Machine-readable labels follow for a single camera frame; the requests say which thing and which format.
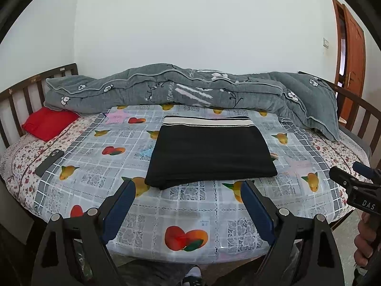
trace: wooden bed frame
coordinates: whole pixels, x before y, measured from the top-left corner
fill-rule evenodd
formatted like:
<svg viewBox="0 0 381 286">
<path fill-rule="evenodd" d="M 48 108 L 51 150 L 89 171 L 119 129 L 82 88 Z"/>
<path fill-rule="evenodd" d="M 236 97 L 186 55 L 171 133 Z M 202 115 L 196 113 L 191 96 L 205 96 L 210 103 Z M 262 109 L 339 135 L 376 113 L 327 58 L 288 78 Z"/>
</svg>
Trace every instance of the wooden bed frame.
<svg viewBox="0 0 381 286">
<path fill-rule="evenodd" d="M 14 120 L 17 132 L 18 132 L 20 137 L 23 136 L 25 134 L 25 132 L 21 128 L 20 121 L 19 121 L 19 118 L 17 116 L 15 103 L 13 100 L 13 94 L 18 92 L 18 91 L 21 91 L 21 90 L 23 91 L 24 99 L 25 99 L 25 103 L 26 103 L 26 108 L 27 108 L 28 113 L 30 115 L 33 113 L 33 108 L 32 108 L 32 104 L 30 102 L 29 86 L 37 85 L 39 97 L 40 97 L 40 101 L 41 101 L 41 106 L 43 106 L 43 103 L 45 101 L 45 96 L 44 96 L 42 81 L 47 79 L 47 78 L 54 78 L 55 75 L 66 76 L 66 71 L 70 71 L 72 75 L 78 75 L 77 64 L 75 64 L 75 63 L 68 64 L 66 66 L 61 66 L 59 68 L 54 68 L 54 69 L 45 71 L 43 73 L 29 77 L 29 78 L 15 84 L 15 85 L 13 85 L 12 87 L 9 87 L 8 89 L 4 90 L 3 92 L 0 92 L 0 102 L 5 101 L 6 99 L 8 99 L 8 101 L 9 101 L 13 120 Z M 359 132 L 357 133 L 358 137 L 360 137 L 361 139 L 363 138 L 365 131 L 366 131 L 366 128 L 368 127 L 370 116 L 373 115 L 378 119 L 378 124 L 377 124 L 376 130 L 375 130 L 375 133 L 372 137 L 372 141 L 370 143 L 370 149 L 371 149 L 371 152 L 373 154 L 376 147 L 377 147 L 380 136 L 381 136 L 381 111 L 376 109 L 374 106 L 372 106 L 367 101 L 360 98 L 359 96 L 356 96 L 354 93 L 352 93 L 348 90 L 345 90 L 342 87 L 335 85 L 334 83 L 331 83 L 328 81 L 326 81 L 326 82 L 335 92 L 338 93 L 338 97 L 337 97 L 337 103 L 338 103 L 337 115 L 338 115 L 338 117 L 340 117 L 340 113 L 341 113 L 342 106 L 344 104 L 345 99 L 348 98 L 352 101 L 351 111 L 350 111 L 347 123 L 345 125 L 345 128 L 347 128 L 349 131 L 352 131 L 352 129 L 353 129 L 353 125 L 355 123 L 359 107 L 362 107 L 365 109 L 364 118 L 362 120 Z M 4 131 L 4 128 L 3 128 L 3 125 L 1 122 L 1 118 L 0 118 L 0 134 L 1 134 L 1 138 L 3 139 L 5 147 L 8 148 L 10 144 L 9 144 L 8 138 L 5 134 L 5 131 Z M 377 168 L 381 168 L 381 161 L 378 162 Z M 336 227 L 338 227 L 349 216 L 349 214 L 350 213 L 348 213 L 346 216 L 342 217 L 340 220 L 331 223 L 332 230 L 334 230 Z"/>
<path fill-rule="evenodd" d="M 39 90 L 39 96 L 40 96 L 40 101 L 41 101 L 41 106 L 44 106 L 44 101 L 45 101 L 45 95 L 42 87 L 42 81 L 47 79 L 47 78 L 54 78 L 55 75 L 61 75 L 61 76 L 66 76 L 66 71 L 71 71 L 72 75 L 78 75 L 78 69 L 77 69 L 77 64 L 68 64 L 67 66 L 61 66 L 59 68 L 54 68 L 49 71 L 42 72 L 40 74 L 34 75 L 32 77 L 27 78 L 26 80 L 23 80 L 8 89 L 4 90 L 3 92 L 0 92 L 0 102 L 5 101 L 8 99 L 9 105 L 12 111 L 12 116 L 13 116 L 13 121 L 15 122 L 16 130 L 19 134 L 19 136 L 23 136 L 25 134 L 24 130 L 21 128 L 19 118 L 17 116 L 16 108 L 15 108 L 15 103 L 13 101 L 13 94 L 18 92 L 18 91 L 23 91 L 24 92 L 24 98 L 25 98 L 25 103 L 26 103 L 26 108 L 28 110 L 29 115 L 33 113 L 33 108 L 32 108 L 32 103 L 30 102 L 30 96 L 29 96 L 29 86 L 32 85 L 37 85 L 37 89 Z M 0 135 L 1 138 L 3 139 L 4 145 L 6 148 L 9 147 L 9 141 L 8 138 L 5 134 L 3 124 L 1 122 L 0 118 Z"/>
</svg>

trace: folded black cloth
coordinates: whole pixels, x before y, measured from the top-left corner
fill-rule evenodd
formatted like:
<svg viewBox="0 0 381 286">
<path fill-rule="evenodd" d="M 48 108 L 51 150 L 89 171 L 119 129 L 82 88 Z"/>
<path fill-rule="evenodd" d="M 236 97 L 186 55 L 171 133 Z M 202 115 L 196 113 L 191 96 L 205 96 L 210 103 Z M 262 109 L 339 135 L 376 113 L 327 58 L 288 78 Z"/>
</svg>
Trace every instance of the folded black cloth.
<svg viewBox="0 0 381 286">
<path fill-rule="evenodd" d="M 166 189 L 197 181 L 273 177 L 267 144 L 250 118 L 166 116 L 145 183 Z"/>
</svg>

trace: white flower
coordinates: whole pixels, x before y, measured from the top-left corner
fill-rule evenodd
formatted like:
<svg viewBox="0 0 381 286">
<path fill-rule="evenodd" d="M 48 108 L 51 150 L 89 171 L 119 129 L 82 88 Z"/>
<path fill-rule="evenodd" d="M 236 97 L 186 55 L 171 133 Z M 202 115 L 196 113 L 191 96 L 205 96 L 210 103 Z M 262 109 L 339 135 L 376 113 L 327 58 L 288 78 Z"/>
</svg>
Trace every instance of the white flower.
<svg viewBox="0 0 381 286">
<path fill-rule="evenodd" d="M 315 80 L 313 80 L 313 79 L 310 79 L 310 84 L 312 85 L 312 86 L 319 86 L 319 84 L 315 81 Z"/>
<path fill-rule="evenodd" d="M 296 101 L 296 102 L 299 101 L 299 99 L 298 99 L 298 97 L 296 96 L 296 94 L 293 93 L 292 91 L 290 91 L 290 92 L 288 93 L 288 96 L 289 96 L 292 100 L 294 100 L 294 101 Z"/>
<path fill-rule="evenodd" d="M 114 87 L 113 84 L 108 85 L 108 86 L 106 86 L 106 87 L 103 89 L 103 92 L 108 92 L 108 91 L 111 90 L 111 88 L 113 88 L 113 87 Z"/>
<path fill-rule="evenodd" d="M 65 106 L 66 103 L 67 103 L 69 100 L 70 100 L 70 97 L 63 96 L 63 97 L 61 98 L 61 104 L 62 104 L 63 106 Z"/>
<path fill-rule="evenodd" d="M 213 77 L 212 77 L 212 80 L 215 80 L 215 79 L 217 79 L 217 78 L 227 78 L 227 79 L 229 79 L 228 77 L 227 77 L 227 74 L 220 74 L 220 73 L 213 73 L 212 74 L 213 75 Z"/>
</svg>

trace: blue gripper pad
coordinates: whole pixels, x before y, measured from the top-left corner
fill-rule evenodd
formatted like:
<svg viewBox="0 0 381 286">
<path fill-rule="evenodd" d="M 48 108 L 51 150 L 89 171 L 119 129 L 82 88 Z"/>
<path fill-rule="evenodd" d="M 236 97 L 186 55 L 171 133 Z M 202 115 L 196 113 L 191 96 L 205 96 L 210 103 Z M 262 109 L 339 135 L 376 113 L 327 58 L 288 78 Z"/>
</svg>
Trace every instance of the blue gripper pad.
<svg viewBox="0 0 381 286">
<path fill-rule="evenodd" d="M 246 181 L 241 185 L 241 198 L 261 239 L 271 246 L 275 241 L 274 223 Z"/>
<path fill-rule="evenodd" d="M 126 218 L 126 215 L 134 202 L 136 188 L 135 183 L 131 180 L 123 182 L 126 186 L 123 190 L 119 189 L 114 196 L 118 196 L 114 206 L 111 208 L 107 217 L 103 221 L 103 235 L 101 236 L 102 242 L 106 245 L 108 241 L 115 239 L 118 231 Z"/>
<path fill-rule="evenodd" d="M 373 179 L 375 175 L 375 171 L 372 168 L 367 167 L 366 165 L 359 163 L 358 161 L 355 161 L 353 163 L 352 169 L 358 174 L 362 175 L 363 177 L 366 177 L 367 179 Z"/>
</svg>

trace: human hand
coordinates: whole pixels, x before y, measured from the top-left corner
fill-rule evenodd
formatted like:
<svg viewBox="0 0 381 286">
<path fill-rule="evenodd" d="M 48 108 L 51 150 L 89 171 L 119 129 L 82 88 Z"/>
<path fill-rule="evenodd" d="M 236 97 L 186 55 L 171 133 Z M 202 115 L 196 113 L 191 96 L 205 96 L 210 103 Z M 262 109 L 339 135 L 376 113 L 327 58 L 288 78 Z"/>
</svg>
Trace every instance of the human hand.
<svg viewBox="0 0 381 286">
<path fill-rule="evenodd" d="M 357 247 L 357 251 L 354 253 L 354 258 L 356 264 L 359 266 L 366 266 L 368 263 L 368 259 L 373 254 L 373 249 L 370 246 L 376 239 L 376 231 L 372 230 L 367 223 L 369 222 L 370 215 L 368 213 L 363 212 L 361 215 L 361 220 L 357 225 L 357 229 L 359 230 L 359 235 L 355 237 L 355 245 Z"/>
</svg>

